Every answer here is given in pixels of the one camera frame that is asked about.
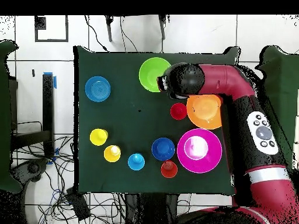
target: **chair leg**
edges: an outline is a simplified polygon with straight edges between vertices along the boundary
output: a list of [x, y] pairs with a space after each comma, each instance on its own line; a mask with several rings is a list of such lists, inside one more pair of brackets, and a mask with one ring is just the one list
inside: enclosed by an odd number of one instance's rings
[[162, 34], [162, 39], [165, 39], [165, 33], [164, 33], [164, 24], [166, 22], [166, 15], [159, 15], [159, 22], [160, 22], [160, 29]]
[[105, 18], [106, 18], [106, 24], [107, 24], [108, 38], [109, 38], [109, 41], [112, 42], [111, 22], [113, 21], [113, 17], [105, 15]]

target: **green bowl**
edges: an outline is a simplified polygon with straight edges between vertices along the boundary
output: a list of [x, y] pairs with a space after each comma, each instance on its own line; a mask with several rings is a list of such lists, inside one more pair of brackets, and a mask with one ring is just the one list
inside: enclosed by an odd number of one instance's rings
[[149, 58], [139, 70], [141, 85], [150, 92], [160, 92], [157, 84], [157, 77], [162, 76], [171, 64], [163, 58]]

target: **floor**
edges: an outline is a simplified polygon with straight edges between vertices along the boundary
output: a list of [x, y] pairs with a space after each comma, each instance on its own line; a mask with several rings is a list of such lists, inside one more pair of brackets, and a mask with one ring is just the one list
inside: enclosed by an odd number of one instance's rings
[[[65, 39], [65, 16], [46, 16], [46, 30], [39, 30], [40, 39]], [[104, 16], [88, 16], [89, 24], [95, 29], [98, 40], [109, 51], [124, 51], [120, 29], [120, 18], [115, 17], [111, 25], [112, 39], [108, 41], [106, 20]], [[259, 62], [259, 53], [267, 45], [277, 45], [287, 53], [299, 51], [298, 16], [289, 15], [170, 15], [166, 21], [163, 47], [165, 53], [223, 53], [229, 46], [239, 46], [241, 65], [255, 70]], [[161, 51], [161, 31], [158, 15], [130, 16], [121, 19], [125, 34], [132, 40], [138, 51]], [[91, 51], [103, 51], [96, 41], [96, 36], [88, 27], [85, 17], [68, 16], [68, 42], [35, 42], [34, 16], [0, 16], [0, 40], [16, 41], [19, 48], [8, 57], [9, 73], [16, 76], [18, 88], [18, 122], [42, 122], [42, 74], [52, 72], [57, 77], [55, 97], [55, 147], [59, 148], [63, 137], [73, 136], [74, 124], [74, 67], [72, 46], [84, 46]], [[124, 37], [127, 51], [135, 51], [130, 41]], [[38, 131], [38, 123], [20, 124], [19, 132]], [[298, 152], [299, 144], [294, 144]], [[14, 165], [28, 159], [28, 154], [14, 152]], [[71, 155], [71, 148], [65, 145], [60, 153]], [[74, 182], [73, 163], [64, 163], [65, 187]], [[40, 181], [30, 183], [26, 193], [26, 215], [28, 224], [38, 224], [42, 216], [41, 209], [46, 210], [55, 200], [53, 189], [58, 188], [57, 170], [53, 164], [47, 165], [47, 174]], [[231, 205], [231, 197], [224, 195], [182, 194], [178, 205], [178, 214], [195, 211], [214, 205]], [[104, 224], [95, 216], [105, 216], [112, 223], [120, 223], [119, 214], [113, 202], [112, 194], [87, 194], [86, 201], [93, 213], [90, 219], [78, 222], [70, 220], [69, 224]]]

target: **red cup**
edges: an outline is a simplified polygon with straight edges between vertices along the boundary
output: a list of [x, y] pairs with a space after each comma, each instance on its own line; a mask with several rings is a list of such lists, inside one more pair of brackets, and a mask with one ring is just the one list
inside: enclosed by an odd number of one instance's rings
[[187, 107], [183, 103], [175, 103], [171, 107], [171, 117], [182, 120], [187, 115]]
[[165, 178], [173, 178], [176, 176], [176, 173], [178, 172], [178, 167], [175, 165], [175, 163], [171, 160], [166, 160], [163, 162], [161, 167], [161, 173]]

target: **light blue bowl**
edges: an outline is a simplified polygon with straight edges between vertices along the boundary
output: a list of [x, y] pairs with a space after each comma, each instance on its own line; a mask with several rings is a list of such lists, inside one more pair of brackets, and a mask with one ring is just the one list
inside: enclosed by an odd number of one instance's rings
[[128, 166], [130, 167], [130, 169], [134, 171], [139, 171], [140, 169], [142, 169], [144, 167], [144, 164], [145, 164], [145, 160], [142, 154], [140, 153], [132, 154], [128, 158]]
[[110, 95], [110, 84], [104, 77], [91, 77], [85, 84], [85, 93], [93, 102], [103, 102]]

